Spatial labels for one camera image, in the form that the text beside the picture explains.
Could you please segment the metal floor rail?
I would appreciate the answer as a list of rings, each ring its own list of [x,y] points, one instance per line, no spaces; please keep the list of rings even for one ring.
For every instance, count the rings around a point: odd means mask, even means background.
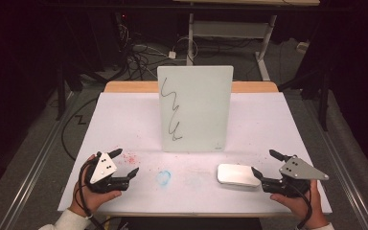
[[[39,179],[42,170],[46,164],[46,161],[51,152],[51,148],[56,141],[60,129],[64,126],[67,116],[70,114],[72,107],[76,104],[80,93],[70,92],[66,97],[66,108],[59,118],[55,119],[55,122],[50,129],[50,132],[43,142],[41,149],[38,152],[28,174],[23,179],[20,188],[18,189],[16,196],[11,203],[11,206],[3,218],[0,224],[0,230],[12,230],[16,224],[25,204],[27,203],[29,196],[31,195],[37,180]]]
[[[368,160],[363,155],[345,121],[328,118],[326,128],[319,123],[316,103],[304,101],[315,131],[324,146],[322,153],[311,152],[315,162],[331,168],[332,178],[325,186],[341,229],[368,230]]]

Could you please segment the person's right hand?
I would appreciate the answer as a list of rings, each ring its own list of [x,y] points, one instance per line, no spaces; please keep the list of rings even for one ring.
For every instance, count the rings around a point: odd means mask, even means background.
[[[310,190],[304,198],[290,198],[280,194],[272,194],[270,199],[289,208],[300,223],[304,223],[303,227],[316,228],[329,223],[322,211],[321,196],[318,192],[316,180],[310,182]]]

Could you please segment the white whiteboard with black scribble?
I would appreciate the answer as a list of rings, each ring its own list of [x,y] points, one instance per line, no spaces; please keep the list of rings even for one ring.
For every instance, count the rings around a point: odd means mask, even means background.
[[[233,73],[231,65],[157,69],[162,150],[225,149]]]

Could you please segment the person's left hand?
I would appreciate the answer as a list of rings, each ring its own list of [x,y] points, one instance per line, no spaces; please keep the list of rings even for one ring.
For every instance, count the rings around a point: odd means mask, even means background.
[[[72,203],[67,210],[86,218],[87,214],[85,213],[85,209],[89,210],[89,214],[94,214],[104,203],[121,196],[122,192],[112,191],[106,194],[91,192],[90,189],[85,186],[86,163],[84,163],[82,167],[84,171],[76,182],[72,193]]]

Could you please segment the white metal frame desk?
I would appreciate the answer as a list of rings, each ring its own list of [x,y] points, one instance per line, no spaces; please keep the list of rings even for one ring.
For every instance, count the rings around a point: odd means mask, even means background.
[[[174,0],[184,3],[185,7],[271,7],[274,10],[318,7],[320,0]],[[225,37],[225,38],[258,38],[262,40],[259,51],[254,53],[260,76],[263,81],[269,81],[270,76],[265,66],[265,53],[275,27],[277,13],[272,13],[267,22],[238,22],[235,19],[195,19],[193,12],[189,13],[188,48],[186,64],[193,65],[196,57],[194,37]]]

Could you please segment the black metal stand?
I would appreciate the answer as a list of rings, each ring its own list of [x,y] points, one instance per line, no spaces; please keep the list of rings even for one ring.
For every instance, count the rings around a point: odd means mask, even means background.
[[[327,127],[327,110],[330,87],[329,71],[325,67],[314,67],[307,73],[297,75],[294,79],[282,83],[278,90],[300,89],[303,100],[318,99],[318,122],[324,131]]]
[[[75,62],[61,61],[57,66],[57,120],[63,116],[66,109],[65,85],[68,85],[71,91],[81,92],[81,75],[86,75],[95,82],[107,84],[107,79],[99,74]]]

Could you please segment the white table cover sheet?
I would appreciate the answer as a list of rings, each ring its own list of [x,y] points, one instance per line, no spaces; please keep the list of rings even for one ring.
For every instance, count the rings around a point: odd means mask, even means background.
[[[240,93],[231,98],[225,149],[221,152],[164,152],[155,93],[102,93],[70,174],[59,210],[72,201],[81,165],[94,153],[122,149],[117,174],[138,173],[122,196],[101,212],[115,216],[274,217],[288,209],[260,187],[221,184],[220,164],[257,168],[279,177],[282,162],[271,150],[309,154],[281,93]]]

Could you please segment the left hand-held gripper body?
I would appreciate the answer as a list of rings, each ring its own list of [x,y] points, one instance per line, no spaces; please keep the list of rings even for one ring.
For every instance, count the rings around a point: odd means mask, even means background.
[[[126,191],[128,189],[129,182],[125,183],[126,177],[112,176],[117,171],[117,166],[112,159],[108,153],[98,152],[93,159],[86,162],[85,185],[91,192],[106,194],[111,191]]]

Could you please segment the white whiteboard eraser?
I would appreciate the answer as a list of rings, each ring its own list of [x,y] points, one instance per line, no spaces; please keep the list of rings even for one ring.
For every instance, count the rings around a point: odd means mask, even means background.
[[[252,167],[245,165],[219,164],[217,178],[221,184],[246,187],[258,187],[261,184],[252,172]]]

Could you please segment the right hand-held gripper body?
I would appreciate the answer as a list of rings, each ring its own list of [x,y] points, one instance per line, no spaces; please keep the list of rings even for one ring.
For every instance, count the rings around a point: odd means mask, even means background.
[[[303,196],[310,188],[311,181],[328,180],[330,177],[319,171],[296,155],[290,157],[279,169],[281,179],[264,177],[261,180],[266,193],[280,194],[287,197]]]

